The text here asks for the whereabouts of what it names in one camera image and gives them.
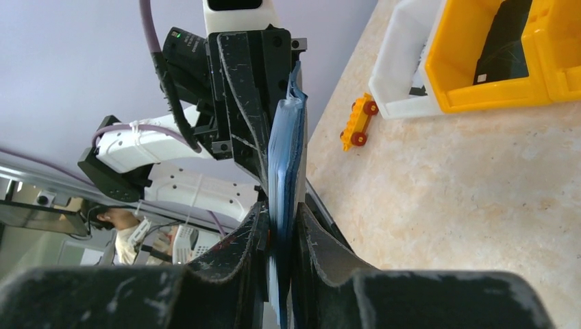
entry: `beige countertop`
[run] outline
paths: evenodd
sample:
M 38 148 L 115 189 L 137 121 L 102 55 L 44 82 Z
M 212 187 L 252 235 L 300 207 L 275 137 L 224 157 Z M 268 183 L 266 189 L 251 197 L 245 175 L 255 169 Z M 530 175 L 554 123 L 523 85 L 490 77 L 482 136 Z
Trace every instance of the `beige countertop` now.
M 359 257 L 381 269 L 525 278 L 558 328 L 581 328 L 581 103 L 385 121 L 339 134 L 397 0 L 379 0 L 308 149 L 307 175 Z

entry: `red wheel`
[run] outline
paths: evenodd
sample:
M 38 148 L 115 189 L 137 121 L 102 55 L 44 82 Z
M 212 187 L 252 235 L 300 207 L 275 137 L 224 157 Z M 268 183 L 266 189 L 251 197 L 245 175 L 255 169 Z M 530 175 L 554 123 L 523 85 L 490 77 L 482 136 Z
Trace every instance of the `red wheel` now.
M 362 132 L 354 132 L 351 136 L 351 143 L 355 146 L 363 146 L 367 143 L 367 135 Z
M 374 101 L 368 101 L 367 103 L 365 103 L 365 105 L 363 106 L 363 113 L 372 116 L 372 115 L 377 115 L 377 113 L 379 112 L 379 108 L 378 105 L 376 104 L 376 102 Z

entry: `white bin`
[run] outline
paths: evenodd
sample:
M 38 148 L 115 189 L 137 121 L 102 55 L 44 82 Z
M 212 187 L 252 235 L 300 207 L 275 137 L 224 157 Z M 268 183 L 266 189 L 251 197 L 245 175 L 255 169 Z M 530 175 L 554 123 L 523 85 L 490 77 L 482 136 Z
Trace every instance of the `white bin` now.
M 403 0 L 395 6 L 369 80 L 371 94 L 384 119 L 442 114 L 437 100 L 430 96 L 431 86 L 425 78 L 422 82 L 428 96 L 412 97 L 410 89 L 416 71 L 424 71 L 425 77 L 423 67 L 418 67 L 420 55 L 424 47 L 426 53 L 431 47 L 428 38 L 439 25 L 445 2 Z

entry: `toy car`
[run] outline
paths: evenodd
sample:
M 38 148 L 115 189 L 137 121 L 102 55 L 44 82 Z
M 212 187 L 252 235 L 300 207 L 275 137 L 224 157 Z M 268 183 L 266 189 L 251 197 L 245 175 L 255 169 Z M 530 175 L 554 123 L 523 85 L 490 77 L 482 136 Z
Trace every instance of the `toy car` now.
M 357 98 L 351 106 L 351 116 L 349 116 L 347 127 L 341 132 L 343 151 L 349 151 L 353 145 L 365 145 L 367 142 L 367 127 L 371 117 L 378 113 L 378 105 L 370 94 L 365 93 L 363 97 Z

